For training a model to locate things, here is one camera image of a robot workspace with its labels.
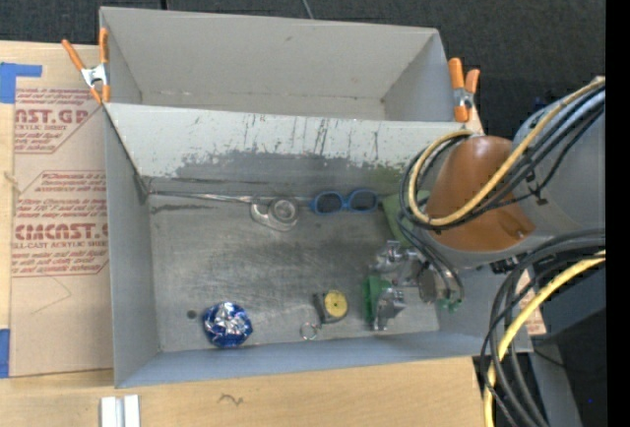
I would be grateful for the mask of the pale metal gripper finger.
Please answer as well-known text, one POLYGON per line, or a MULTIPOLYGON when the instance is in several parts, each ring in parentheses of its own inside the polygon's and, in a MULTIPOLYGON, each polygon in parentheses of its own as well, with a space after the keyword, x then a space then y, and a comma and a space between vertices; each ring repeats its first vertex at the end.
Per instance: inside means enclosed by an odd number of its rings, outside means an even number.
POLYGON ((375 254, 369 269, 372 272, 394 272, 407 259, 400 241, 388 240, 375 254))
POLYGON ((385 331, 389 321, 407 308, 405 294, 397 288, 387 287, 374 297, 372 308, 372 329, 385 331))

